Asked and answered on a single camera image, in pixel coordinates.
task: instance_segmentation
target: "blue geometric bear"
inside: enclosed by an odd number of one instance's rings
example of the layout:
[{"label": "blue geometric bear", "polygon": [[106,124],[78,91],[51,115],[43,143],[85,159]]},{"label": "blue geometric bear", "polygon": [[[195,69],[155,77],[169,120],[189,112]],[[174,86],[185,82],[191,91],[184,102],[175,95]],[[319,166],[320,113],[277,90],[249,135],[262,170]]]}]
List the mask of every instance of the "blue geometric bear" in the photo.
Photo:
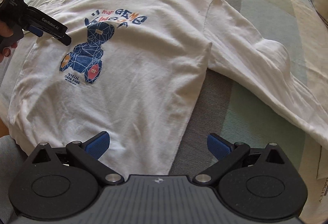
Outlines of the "blue geometric bear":
[{"label": "blue geometric bear", "polygon": [[101,45],[114,35],[114,26],[105,22],[97,22],[96,19],[89,23],[87,18],[85,24],[88,30],[88,42],[78,44],[72,52],[65,55],[59,70],[64,71],[71,67],[77,72],[84,73],[85,81],[92,84],[99,77],[101,71],[101,57],[104,54]]}]

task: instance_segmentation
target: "sweatshirt sleeve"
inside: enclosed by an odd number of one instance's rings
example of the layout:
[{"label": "sweatshirt sleeve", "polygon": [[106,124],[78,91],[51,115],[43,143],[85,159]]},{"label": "sweatshirt sleeve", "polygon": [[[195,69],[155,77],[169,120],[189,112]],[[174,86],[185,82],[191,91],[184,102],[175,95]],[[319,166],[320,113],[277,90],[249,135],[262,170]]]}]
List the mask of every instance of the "sweatshirt sleeve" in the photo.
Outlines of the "sweatshirt sleeve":
[{"label": "sweatshirt sleeve", "polygon": [[264,39],[224,0],[213,0],[210,4],[204,35],[212,43],[209,69],[249,89],[277,114],[328,149],[328,115],[309,89],[290,72],[290,58],[282,44]]}]

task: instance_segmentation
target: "gray gripper base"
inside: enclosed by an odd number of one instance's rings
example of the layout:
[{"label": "gray gripper base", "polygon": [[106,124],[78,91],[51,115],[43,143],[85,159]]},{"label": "gray gripper base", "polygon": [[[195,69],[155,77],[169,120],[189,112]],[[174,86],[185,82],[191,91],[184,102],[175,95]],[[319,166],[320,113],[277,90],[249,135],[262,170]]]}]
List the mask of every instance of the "gray gripper base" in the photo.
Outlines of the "gray gripper base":
[{"label": "gray gripper base", "polygon": [[[256,224],[230,212],[209,187],[186,176],[131,175],[119,186],[106,187],[99,199],[80,214],[58,221],[19,217],[14,224]],[[279,224],[302,224],[297,218]]]}]

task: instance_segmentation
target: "bed sheet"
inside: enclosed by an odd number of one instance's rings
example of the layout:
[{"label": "bed sheet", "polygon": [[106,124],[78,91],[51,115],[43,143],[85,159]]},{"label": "bed sheet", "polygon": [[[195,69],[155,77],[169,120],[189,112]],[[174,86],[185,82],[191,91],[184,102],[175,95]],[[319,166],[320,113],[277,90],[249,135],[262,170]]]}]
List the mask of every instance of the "bed sheet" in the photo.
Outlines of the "bed sheet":
[{"label": "bed sheet", "polygon": [[[38,7],[48,0],[26,0]],[[314,93],[328,111],[328,30],[310,0],[226,0],[267,39],[281,42],[291,58],[292,73]],[[0,117],[6,122],[11,93],[30,49],[18,47],[0,87]],[[306,182],[309,198],[301,217],[321,223],[328,217],[325,188],[326,152],[310,136],[274,113],[255,95],[233,80],[211,70],[181,141],[171,174],[191,176],[216,160],[207,151],[206,136],[215,132],[251,147],[277,142]]]}]

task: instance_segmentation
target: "white sweatshirt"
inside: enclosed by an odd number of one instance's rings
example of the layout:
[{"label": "white sweatshirt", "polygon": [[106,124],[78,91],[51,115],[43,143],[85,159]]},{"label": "white sweatshirt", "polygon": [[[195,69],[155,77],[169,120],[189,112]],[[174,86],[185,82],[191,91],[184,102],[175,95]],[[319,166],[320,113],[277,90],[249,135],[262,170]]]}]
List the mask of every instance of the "white sweatshirt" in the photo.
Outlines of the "white sweatshirt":
[{"label": "white sweatshirt", "polygon": [[33,45],[9,106],[26,153],[110,134],[101,161],[123,174],[167,174],[206,69],[239,82],[328,148],[328,116],[290,73],[286,49],[224,0],[53,0],[39,8],[68,27]]}]

